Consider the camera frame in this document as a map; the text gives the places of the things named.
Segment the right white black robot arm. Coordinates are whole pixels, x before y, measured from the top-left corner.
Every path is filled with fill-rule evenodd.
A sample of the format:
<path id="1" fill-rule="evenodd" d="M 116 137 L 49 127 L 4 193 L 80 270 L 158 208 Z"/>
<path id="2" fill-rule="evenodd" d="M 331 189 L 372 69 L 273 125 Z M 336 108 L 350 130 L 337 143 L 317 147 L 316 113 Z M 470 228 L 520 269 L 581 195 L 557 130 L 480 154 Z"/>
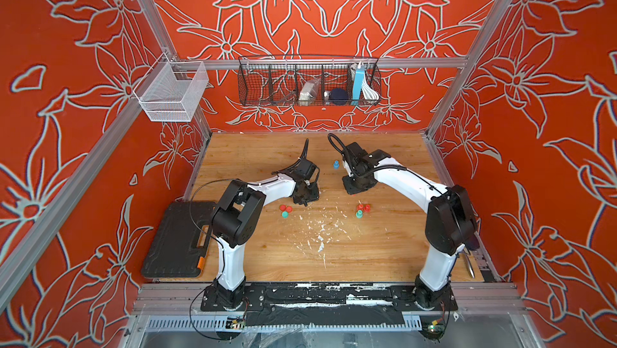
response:
<path id="1" fill-rule="evenodd" d="M 348 195 L 384 184 L 411 200 L 426 214 L 427 258 L 415 279 L 413 298 L 421 309 L 433 309 L 451 295 L 451 273 L 457 256 L 477 232 L 469 194 L 460 185 L 448 187 L 412 171 L 383 150 L 367 152 L 356 142 L 345 145 L 329 134 L 330 145 L 341 155 Z"/>

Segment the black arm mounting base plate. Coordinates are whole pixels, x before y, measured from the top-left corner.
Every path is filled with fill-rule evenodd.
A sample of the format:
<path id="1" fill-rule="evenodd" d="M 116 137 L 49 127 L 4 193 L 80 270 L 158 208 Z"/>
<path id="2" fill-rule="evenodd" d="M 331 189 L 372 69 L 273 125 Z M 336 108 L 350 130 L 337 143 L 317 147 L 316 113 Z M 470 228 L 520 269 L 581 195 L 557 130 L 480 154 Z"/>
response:
<path id="1" fill-rule="evenodd" d="M 458 311 L 450 286 L 438 295 L 414 284 L 252 282 L 230 305 L 213 285 L 201 296 L 202 312 L 238 312 L 250 327 L 402 327 L 446 322 Z"/>

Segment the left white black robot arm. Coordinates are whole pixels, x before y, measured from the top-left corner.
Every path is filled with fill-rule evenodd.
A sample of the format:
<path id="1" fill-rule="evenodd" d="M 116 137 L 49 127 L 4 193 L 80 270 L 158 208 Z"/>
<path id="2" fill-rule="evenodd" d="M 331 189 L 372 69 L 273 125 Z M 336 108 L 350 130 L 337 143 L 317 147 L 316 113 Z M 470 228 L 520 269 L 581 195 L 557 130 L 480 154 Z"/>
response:
<path id="1" fill-rule="evenodd" d="M 210 230 L 219 249 L 219 270 L 213 287 L 223 307 L 235 309 L 244 297 L 245 245 L 255 232 L 263 208 L 291 198 L 307 206 L 319 199 L 319 168 L 308 160 L 309 140 L 291 166 L 275 171 L 270 179 L 244 182 L 232 179 L 211 217 Z"/>

